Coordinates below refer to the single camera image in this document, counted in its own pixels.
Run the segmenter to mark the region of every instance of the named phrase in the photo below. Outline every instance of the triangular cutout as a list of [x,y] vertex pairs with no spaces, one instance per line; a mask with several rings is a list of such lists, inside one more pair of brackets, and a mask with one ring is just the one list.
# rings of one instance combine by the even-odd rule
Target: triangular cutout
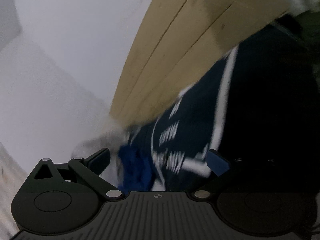
[[47,178],[52,178],[52,174],[50,172],[48,165],[42,165],[37,175],[35,176],[35,179],[47,179]]

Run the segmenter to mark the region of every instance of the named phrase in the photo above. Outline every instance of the black fabric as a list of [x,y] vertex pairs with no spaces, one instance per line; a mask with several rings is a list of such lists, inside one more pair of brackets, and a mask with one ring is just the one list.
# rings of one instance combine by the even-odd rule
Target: black fabric
[[[219,152],[230,158],[274,158],[284,165],[288,188],[316,191],[320,98],[307,54],[271,25],[239,45]],[[178,99],[157,121],[143,126],[133,140],[160,166],[158,178],[163,175],[167,191],[195,190],[208,180],[182,167],[187,158],[203,161],[196,156],[210,144],[226,62],[227,57],[216,62],[183,96],[179,107]],[[177,111],[170,117],[174,108]],[[161,134],[175,125],[175,137],[169,139],[169,133],[162,140]]]

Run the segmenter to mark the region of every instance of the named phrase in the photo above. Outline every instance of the wooden panel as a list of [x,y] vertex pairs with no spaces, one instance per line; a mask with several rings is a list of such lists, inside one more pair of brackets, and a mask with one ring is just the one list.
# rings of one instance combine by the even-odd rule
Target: wooden panel
[[125,62],[110,114],[117,117],[141,71],[186,0],[152,0]]
[[163,112],[182,88],[196,82],[223,54],[287,8],[283,0],[236,0],[165,77],[150,80],[158,85],[142,89],[134,104],[130,108],[127,106],[119,116],[120,121],[124,124],[145,122]]
[[210,25],[236,0],[188,0],[176,16],[141,72],[120,117],[139,105],[174,68]]

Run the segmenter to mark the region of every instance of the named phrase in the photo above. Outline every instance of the wood plank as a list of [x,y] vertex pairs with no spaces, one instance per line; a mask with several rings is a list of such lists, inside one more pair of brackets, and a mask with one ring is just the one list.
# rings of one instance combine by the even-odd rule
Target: wood plank
[[127,116],[174,68],[209,26],[236,0],[188,0],[141,72],[120,116]]
[[120,76],[110,114],[117,117],[140,73],[186,0],[152,0]]
[[288,9],[284,0],[237,0],[201,36],[154,90],[143,90],[143,98],[126,124],[146,122],[169,107],[178,92],[199,80],[228,50]]

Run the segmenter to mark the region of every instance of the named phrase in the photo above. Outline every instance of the bright blue fabric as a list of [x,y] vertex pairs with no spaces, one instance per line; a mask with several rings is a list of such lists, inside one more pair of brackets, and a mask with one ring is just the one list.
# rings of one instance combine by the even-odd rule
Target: bright blue fabric
[[130,191],[150,191],[155,178],[151,156],[130,145],[121,146],[118,156],[124,168],[119,190],[126,195]]

